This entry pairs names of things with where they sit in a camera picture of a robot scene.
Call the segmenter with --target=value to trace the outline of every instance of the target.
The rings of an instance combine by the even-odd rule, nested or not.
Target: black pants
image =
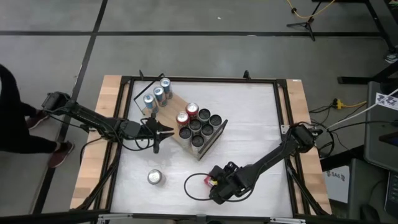
[[[0,151],[16,153],[51,153],[57,143],[31,136],[25,116],[35,116],[36,109],[22,103],[12,73],[0,64]]]

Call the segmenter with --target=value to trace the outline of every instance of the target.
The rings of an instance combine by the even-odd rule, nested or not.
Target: red soda can
[[[185,111],[181,111],[175,117],[179,128],[187,127],[189,124],[189,116]]]
[[[190,119],[196,119],[199,112],[199,106],[196,103],[189,103],[187,107],[185,107],[185,111],[189,115]]]

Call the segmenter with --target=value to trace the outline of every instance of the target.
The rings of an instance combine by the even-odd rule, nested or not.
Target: white cable
[[[350,116],[349,118],[346,118],[346,119],[344,119],[344,120],[341,120],[341,121],[339,121],[339,122],[337,122],[337,123],[335,123],[335,124],[332,124],[332,125],[329,126],[327,129],[330,129],[331,127],[336,126],[337,124],[341,124],[341,123],[343,123],[343,122],[345,122],[345,121],[347,121],[347,120],[349,120],[349,119],[351,119],[351,118],[355,118],[356,116],[359,116],[360,114],[363,114],[363,113],[369,111],[370,109],[374,108],[374,107],[377,106],[378,104],[384,102],[384,100],[386,100],[389,96],[392,96],[392,95],[395,94],[396,92],[398,92],[398,89],[394,90],[392,93],[390,93],[389,95],[387,95],[386,97],[384,97],[382,100],[380,100],[380,101],[376,102],[375,104],[373,104],[372,106],[368,107],[366,110],[361,111],[361,112],[359,112],[359,113],[357,113],[357,114],[354,114],[354,115]]]

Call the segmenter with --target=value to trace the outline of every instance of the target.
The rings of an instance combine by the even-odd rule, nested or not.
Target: blue can
[[[148,110],[151,110],[153,113],[157,113],[159,108],[157,107],[155,98],[152,94],[145,94],[144,96],[144,103]]]
[[[168,78],[162,78],[160,80],[160,86],[163,87],[166,98],[169,100],[173,98],[172,82]]]
[[[154,88],[154,94],[155,94],[155,97],[156,97],[156,100],[157,100],[157,103],[159,104],[159,106],[167,105],[166,95],[165,95],[162,87],[158,86],[158,87]]]

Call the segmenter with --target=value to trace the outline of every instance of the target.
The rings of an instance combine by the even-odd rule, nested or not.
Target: tripod stand
[[[316,13],[316,11],[318,10],[318,8],[319,8],[321,3],[322,3],[321,1],[318,3],[318,5],[316,6],[315,10],[311,14],[311,17],[306,22],[298,22],[298,23],[293,23],[293,24],[287,24],[286,26],[287,27],[293,27],[293,26],[302,26],[302,27],[304,27],[306,30],[309,31],[312,41],[315,41],[315,37],[314,37],[312,29],[311,29],[311,23],[313,22],[312,15],[314,15]],[[293,8],[292,9],[292,13],[294,13],[296,10],[297,10],[296,8]]]

